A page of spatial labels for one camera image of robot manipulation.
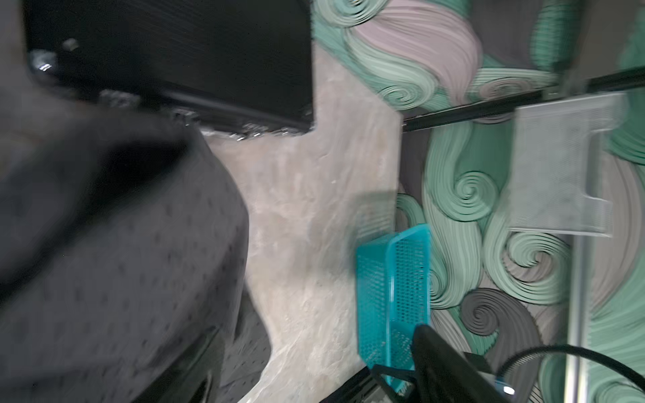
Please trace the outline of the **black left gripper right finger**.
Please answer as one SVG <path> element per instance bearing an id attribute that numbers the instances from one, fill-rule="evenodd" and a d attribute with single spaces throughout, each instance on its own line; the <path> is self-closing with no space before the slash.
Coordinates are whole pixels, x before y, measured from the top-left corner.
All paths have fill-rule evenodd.
<path id="1" fill-rule="evenodd" d="M 419 401 L 506 402 L 473 365 L 430 326 L 415 328 L 411 346 Z"/>

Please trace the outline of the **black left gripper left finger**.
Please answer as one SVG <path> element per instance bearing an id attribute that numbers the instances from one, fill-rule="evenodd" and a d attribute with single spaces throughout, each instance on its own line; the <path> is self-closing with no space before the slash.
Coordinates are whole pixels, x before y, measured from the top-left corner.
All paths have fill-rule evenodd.
<path id="1" fill-rule="evenodd" d="M 219 331 L 209 329 L 134 402 L 215 402 L 219 387 Z"/>

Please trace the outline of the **grey polka dot skirt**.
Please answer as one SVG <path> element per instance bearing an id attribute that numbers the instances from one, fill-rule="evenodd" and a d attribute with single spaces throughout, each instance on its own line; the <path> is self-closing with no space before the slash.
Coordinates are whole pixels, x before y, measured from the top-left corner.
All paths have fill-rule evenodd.
<path id="1" fill-rule="evenodd" d="M 258 383 L 270 339 L 245 284 L 249 213 L 200 131 L 73 119 L 1 175 L 1 399 L 134 402 L 209 329 L 215 402 Z"/>

